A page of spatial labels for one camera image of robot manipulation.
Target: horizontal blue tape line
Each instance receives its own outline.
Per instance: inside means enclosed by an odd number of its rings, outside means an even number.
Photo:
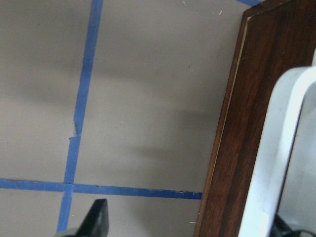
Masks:
[[[5,179],[0,179],[0,188],[48,192],[65,192],[73,188],[74,193],[82,194],[102,194],[152,198],[181,198],[197,200],[200,200],[202,198],[202,193],[200,192],[178,192],[173,190],[155,190],[116,186],[96,186],[91,184],[63,184],[54,182],[12,181]]]
[[[61,200],[57,232],[65,231],[68,226],[68,220],[70,215],[71,202],[73,198],[73,185],[65,185],[66,190],[64,191],[63,198]]]
[[[259,0],[237,0],[243,4],[246,4],[248,6],[255,6],[261,3]]]
[[[74,123],[76,134],[70,139],[67,156],[64,183],[72,184],[75,179],[75,172],[80,147],[81,133],[83,127],[84,114],[88,99],[91,73],[93,68],[93,59],[95,47],[97,44],[98,30],[100,25],[103,0],[93,0],[91,4],[88,31],[84,46],[82,61],[82,70],[80,75],[80,84],[77,93],[77,100],[74,113]]]

